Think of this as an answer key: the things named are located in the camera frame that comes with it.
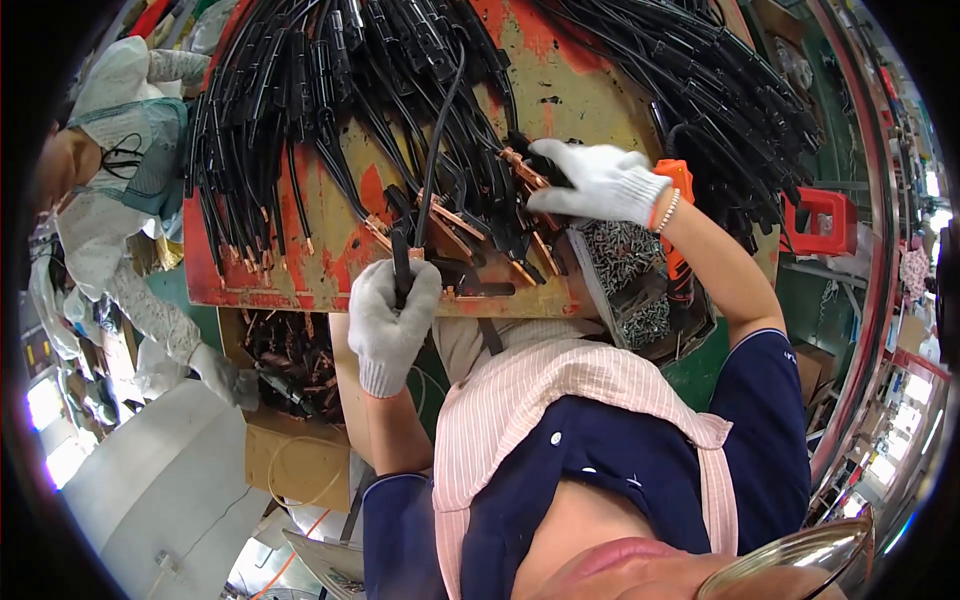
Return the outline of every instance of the pink striped apron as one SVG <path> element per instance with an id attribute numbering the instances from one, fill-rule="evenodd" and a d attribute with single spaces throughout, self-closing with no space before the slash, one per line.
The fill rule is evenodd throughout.
<path id="1" fill-rule="evenodd" d="M 736 554 L 737 516 L 723 443 L 732 423 L 686 406 L 652 363 L 586 340 L 509 348 L 450 388 L 437 422 L 433 507 L 437 556 L 450 600 L 460 598 L 470 502 L 500 462 L 564 395 L 593 398 L 677 426 L 697 448 L 710 550 Z"/>

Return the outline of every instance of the orange electric screwdriver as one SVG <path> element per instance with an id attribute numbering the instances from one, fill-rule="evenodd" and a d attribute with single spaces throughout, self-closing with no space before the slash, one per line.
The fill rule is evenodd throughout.
<path id="1" fill-rule="evenodd" d="M 673 179 L 673 186 L 680 190 L 680 197 L 693 204 L 693 176 L 686 168 L 685 160 L 664 158 L 654 167 L 654 173 Z M 666 254 L 666 297 L 670 302 L 670 328 L 680 335 L 688 321 L 687 310 L 693 304 L 693 271 L 680 252 L 665 237 L 660 238 Z"/>

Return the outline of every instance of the gray glove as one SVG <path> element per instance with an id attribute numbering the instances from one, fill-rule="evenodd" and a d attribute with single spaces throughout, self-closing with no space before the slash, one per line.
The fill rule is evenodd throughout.
<path id="1" fill-rule="evenodd" d="M 394 261 L 364 269 L 350 288 L 347 343 L 360 359 L 360 386 L 371 396 L 396 396 L 406 385 L 440 303 L 440 271 L 411 260 L 414 284 L 403 310 L 396 310 Z"/>
<path id="2" fill-rule="evenodd" d="M 213 393 L 230 406 L 255 411 L 260 405 L 256 371 L 239 370 L 226 356 L 207 344 L 200 344 L 190 355 L 187 366 Z"/>
<path id="3" fill-rule="evenodd" d="M 650 172 L 650 161 L 639 152 L 615 146 L 564 144 L 538 139 L 530 150 L 546 156 L 576 189 L 550 187 L 534 192 L 527 208 L 602 221 L 630 221 L 649 228 L 654 205 L 673 180 Z"/>

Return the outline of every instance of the lips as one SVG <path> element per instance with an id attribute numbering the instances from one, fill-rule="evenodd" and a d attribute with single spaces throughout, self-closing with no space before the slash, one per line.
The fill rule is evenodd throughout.
<path id="1" fill-rule="evenodd" d="M 574 584 L 609 568 L 614 568 L 636 559 L 666 559 L 683 556 L 685 552 L 646 538 L 622 538 L 608 541 L 589 552 L 565 578 L 566 585 Z"/>

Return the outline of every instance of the wooden workbench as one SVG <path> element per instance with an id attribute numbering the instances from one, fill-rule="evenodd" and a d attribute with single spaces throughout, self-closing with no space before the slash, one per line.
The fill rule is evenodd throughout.
<path id="1" fill-rule="evenodd" d="M 239 14 L 249 0 L 241 0 Z M 513 65 L 510 78 L 516 94 L 520 129 L 538 137 L 576 138 L 587 144 L 613 144 L 639 150 L 651 159 L 660 155 L 646 98 L 633 82 L 611 64 L 557 35 L 522 1 L 471 0 L 493 39 L 505 48 Z M 735 0 L 717 0 L 731 30 L 748 43 L 750 36 Z M 486 90 L 477 88 L 487 114 L 497 130 L 506 131 L 503 112 L 492 106 Z M 364 206 L 388 217 L 383 189 L 400 184 L 400 177 L 356 121 L 343 126 L 341 143 Z M 191 302 L 218 306 L 346 311 L 350 283 L 372 261 L 387 257 L 372 235 L 356 221 L 346 200 L 324 171 L 315 151 L 296 149 L 298 181 L 313 231 L 316 253 L 310 255 L 300 237 L 300 223 L 289 178 L 281 178 L 280 201 L 287 232 L 289 272 L 270 271 L 269 281 L 248 274 L 242 264 L 225 265 L 227 287 L 219 278 L 205 239 L 203 219 L 196 199 L 183 203 L 187 290 Z M 281 161 L 286 169 L 286 161 Z M 776 273 L 779 232 L 757 234 L 757 262 L 771 282 Z M 480 271 L 485 281 L 510 280 L 516 294 L 486 299 L 444 298 L 441 315 L 487 317 L 574 317 L 592 311 L 592 302 L 569 247 L 562 244 L 570 267 L 567 277 L 547 278 L 547 284 L 529 285 L 498 252 L 490 249 L 489 264 Z M 533 251 L 528 254 L 545 276 L 548 270 Z"/>

